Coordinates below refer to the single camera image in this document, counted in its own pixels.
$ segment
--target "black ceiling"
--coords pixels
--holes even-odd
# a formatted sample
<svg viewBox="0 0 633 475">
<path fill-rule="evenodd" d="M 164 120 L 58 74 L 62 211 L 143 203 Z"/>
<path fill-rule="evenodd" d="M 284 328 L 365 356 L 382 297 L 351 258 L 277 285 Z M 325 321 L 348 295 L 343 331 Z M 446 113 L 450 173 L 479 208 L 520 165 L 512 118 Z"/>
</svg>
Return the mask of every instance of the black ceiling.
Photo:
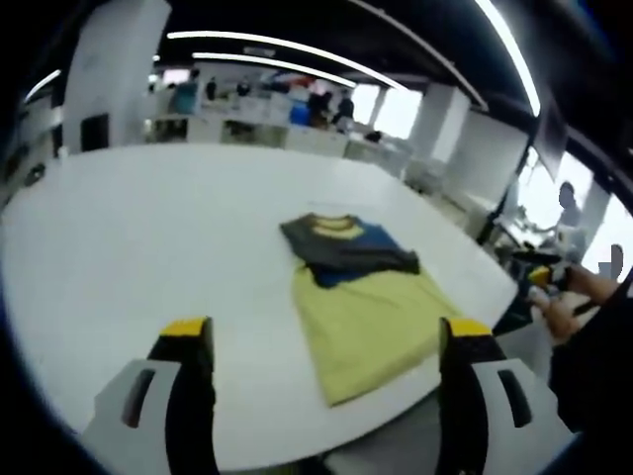
<svg viewBox="0 0 633 475">
<path fill-rule="evenodd" d="M 551 87 L 572 126 L 604 149 L 615 152 L 633 106 L 628 89 L 633 84 L 630 47 L 633 34 L 626 25 L 626 6 L 617 0 L 586 0 L 583 9 L 579 2 L 570 0 L 493 1 L 507 19 L 537 85 Z M 30 71 L 33 84 L 55 68 L 67 68 L 78 26 L 99 3 L 104 2 L 61 0 L 37 6 L 17 4 L 16 16 L 4 18 L 2 33 L 3 45 L 10 46 L 16 43 L 15 31 L 28 32 L 16 44 L 20 60 L 15 67 L 15 79 L 23 80 Z M 166 32 L 256 33 L 322 48 L 380 72 L 455 82 L 415 42 L 347 0 L 311 3 L 170 0 L 170 3 L 174 9 Z M 475 0 L 367 0 L 367 3 L 383 9 L 438 49 L 493 105 L 503 102 L 527 109 L 514 66 Z M 70 17 L 71 11 L 77 12 L 74 19 Z M 25 27 L 20 29 L 14 20 L 23 22 Z M 41 47 L 47 48 L 47 57 L 36 62 Z M 162 61 L 180 62 L 188 60 L 194 50 L 241 52 L 242 47 L 242 43 L 226 40 L 165 40 L 160 55 Z M 333 73 L 349 71 L 337 63 L 298 51 L 282 48 L 277 51 L 276 57 L 281 59 Z"/>
</svg>

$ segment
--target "yellow shirt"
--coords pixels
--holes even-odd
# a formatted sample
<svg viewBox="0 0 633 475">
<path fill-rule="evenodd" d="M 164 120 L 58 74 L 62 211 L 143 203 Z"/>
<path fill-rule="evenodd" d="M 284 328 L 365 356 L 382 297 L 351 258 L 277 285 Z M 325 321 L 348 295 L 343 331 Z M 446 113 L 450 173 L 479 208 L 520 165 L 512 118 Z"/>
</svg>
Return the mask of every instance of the yellow shirt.
<svg viewBox="0 0 633 475">
<path fill-rule="evenodd" d="M 440 317 L 461 317 L 423 270 L 376 272 L 323 289 L 302 265 L 293 296 L 331 406 L 419 365 L 437 351 Z"/>
</svg>

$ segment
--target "black sleeve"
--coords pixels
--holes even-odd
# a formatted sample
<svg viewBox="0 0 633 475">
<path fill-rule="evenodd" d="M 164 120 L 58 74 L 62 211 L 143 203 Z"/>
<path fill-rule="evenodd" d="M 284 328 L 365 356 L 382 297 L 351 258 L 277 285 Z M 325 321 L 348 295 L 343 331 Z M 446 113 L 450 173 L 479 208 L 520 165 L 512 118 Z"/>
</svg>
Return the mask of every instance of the black sleeve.
<svg viewBox="0 0 633 475">
<path fill-rule="evenodd" d="M 568 343 L 555 349 L 550 386 L 572 430 L 612 432 L 633 416 L 633 271 Z"/>
</svg>

